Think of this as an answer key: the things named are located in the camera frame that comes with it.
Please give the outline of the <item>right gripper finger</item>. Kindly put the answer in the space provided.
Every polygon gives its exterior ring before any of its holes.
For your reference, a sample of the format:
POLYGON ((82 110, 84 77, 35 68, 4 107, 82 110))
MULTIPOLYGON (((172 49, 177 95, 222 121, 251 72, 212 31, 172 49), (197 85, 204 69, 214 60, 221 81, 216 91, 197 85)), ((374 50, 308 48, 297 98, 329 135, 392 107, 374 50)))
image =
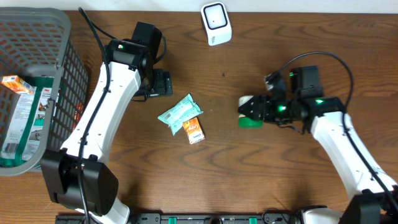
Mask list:
POLYGON ((249 118, 253 121, 263 122, 263 109, 261 107, 255 108, 238 108, 238 118, 249 118))
POLYGON ((257 108, 263 102, 263 97, 258 95, 246 95, 241 97, 241 107, 246 106, 257 108))

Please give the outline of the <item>green lid white jar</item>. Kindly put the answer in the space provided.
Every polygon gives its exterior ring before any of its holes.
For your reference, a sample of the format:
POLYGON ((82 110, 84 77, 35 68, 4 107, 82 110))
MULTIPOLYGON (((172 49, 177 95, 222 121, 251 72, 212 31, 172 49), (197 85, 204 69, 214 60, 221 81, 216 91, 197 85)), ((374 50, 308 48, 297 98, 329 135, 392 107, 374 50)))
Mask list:
MULTIPOLYGON (((253 95, 246 95, 246 96, 242 96, 239 98, 238 101, 238 109, 241 109, 241 106, 244 105, 245 103, 247 103, 248 101, 250 101, 254 96, 253 95)), ((256 128, 261 128, 263 121, 262 120, 253 120, 249 117, 247 117, 246 115, 239 113, 238 116, 238 123, 239 123, 239 127, 240 128, 246 128, 246 129, 256 129, 256 128)))

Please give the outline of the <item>teal wet wipes packet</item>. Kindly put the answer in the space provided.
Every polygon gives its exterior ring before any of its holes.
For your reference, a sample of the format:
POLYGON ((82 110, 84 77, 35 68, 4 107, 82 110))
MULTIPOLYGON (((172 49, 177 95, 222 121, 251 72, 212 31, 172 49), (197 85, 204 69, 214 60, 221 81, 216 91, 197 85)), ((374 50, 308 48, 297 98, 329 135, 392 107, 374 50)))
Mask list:
POLYGON ((203 111, 193 100, 191 94, 188 94, 174 107, 159 115, 158 119, 167 124, 171 129, 172 134, 175 135, 180 130, 184 122, 202 113, 203 111))

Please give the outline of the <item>small orange snack box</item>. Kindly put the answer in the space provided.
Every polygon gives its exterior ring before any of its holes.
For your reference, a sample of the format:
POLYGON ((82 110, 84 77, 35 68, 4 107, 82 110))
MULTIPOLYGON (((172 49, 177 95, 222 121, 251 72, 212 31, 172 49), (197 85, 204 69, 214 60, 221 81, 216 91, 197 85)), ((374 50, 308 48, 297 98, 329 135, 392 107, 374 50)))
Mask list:
POLYGON ((190 144, 195 144, 205 139, 204 132, 197 117, 184 122, 183 128, 188 136, 190 144))

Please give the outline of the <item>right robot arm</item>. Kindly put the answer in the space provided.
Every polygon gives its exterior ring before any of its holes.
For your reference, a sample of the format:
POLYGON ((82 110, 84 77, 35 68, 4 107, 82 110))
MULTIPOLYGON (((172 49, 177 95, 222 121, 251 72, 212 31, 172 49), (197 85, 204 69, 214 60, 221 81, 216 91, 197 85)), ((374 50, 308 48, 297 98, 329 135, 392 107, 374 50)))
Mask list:
POLYGON ((290 223, 397 223, 397 182, 379 166, 358 136, 337 97, 275 100, 242 96, 239 125, 270 123, 280 128, 303 123, 326 151, 346 189, 349 205, 343 212, 326 206, 300 209, 290 223))

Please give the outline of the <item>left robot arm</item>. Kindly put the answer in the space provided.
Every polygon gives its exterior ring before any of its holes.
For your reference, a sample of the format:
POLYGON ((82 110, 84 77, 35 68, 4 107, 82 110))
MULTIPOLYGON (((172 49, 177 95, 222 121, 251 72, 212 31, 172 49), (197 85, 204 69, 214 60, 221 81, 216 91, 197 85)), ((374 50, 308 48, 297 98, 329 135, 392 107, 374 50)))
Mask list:
POLYGON ((127 223, 119 180, 107 166, 114 135, 132 98, 158 96, 153 66, 159 40, 113 39, 103 47, 97 86, 75 129, 58 151, 46 150, 42 173, 51 201, 84 213, 83 222, 127 223))

